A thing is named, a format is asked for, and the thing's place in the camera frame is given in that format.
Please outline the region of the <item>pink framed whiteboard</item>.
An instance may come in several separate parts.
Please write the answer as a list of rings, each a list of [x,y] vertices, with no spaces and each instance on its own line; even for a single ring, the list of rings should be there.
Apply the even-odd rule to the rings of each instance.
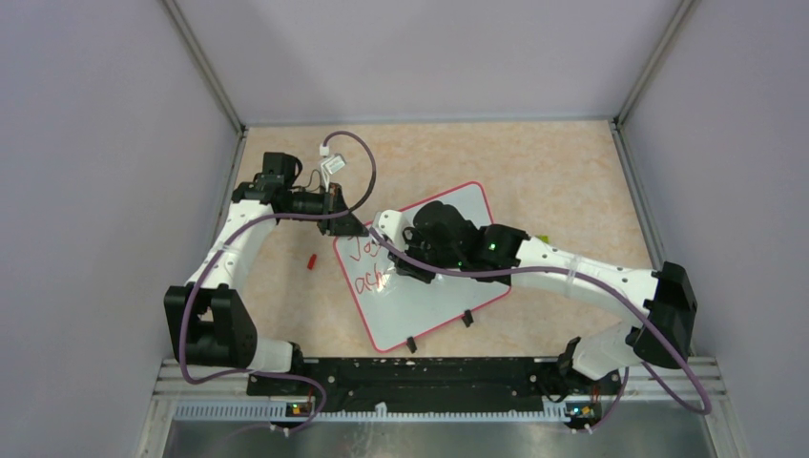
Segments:
[[[333,249],[371,345],[379,353],[405,346],[510,292],[497,282],[438,275],[423,283],[400,276],[387,250],[371,237],[338,238]]]

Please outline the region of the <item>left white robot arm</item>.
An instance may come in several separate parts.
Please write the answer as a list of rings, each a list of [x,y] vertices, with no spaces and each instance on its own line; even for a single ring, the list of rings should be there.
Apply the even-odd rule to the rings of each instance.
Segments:
[[[168,288],[164,310],[175,357],[187,365],[269,372],[283,394],[304,386],[293,343],[265,339],[240,295],[265,239],[283,216],[316,222],[328,237],[364,237],[365,225],[349,211],[342,186],[332,176],[346,164],[322,149],[321,184],[313,191],[297,185],[301,161],[267,153],[261,170],[234,190],[227,218],[202,265],[183,284]]]

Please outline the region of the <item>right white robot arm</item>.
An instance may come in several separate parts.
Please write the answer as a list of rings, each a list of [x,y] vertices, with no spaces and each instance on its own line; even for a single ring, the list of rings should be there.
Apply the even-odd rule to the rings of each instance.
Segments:
[[[677,263],[666,261],[658,270],[608,264],[518,228],[478,226],[441,201],[431,201],[413,219],[383,211],[371,234],[401,276],[424,283],[445,276],[544,290],[617,317],[618,324],[569,341],[559,356],[560,382],[572,393],[584,393],[627,366],[687,367],[697,301],[686,269]]]

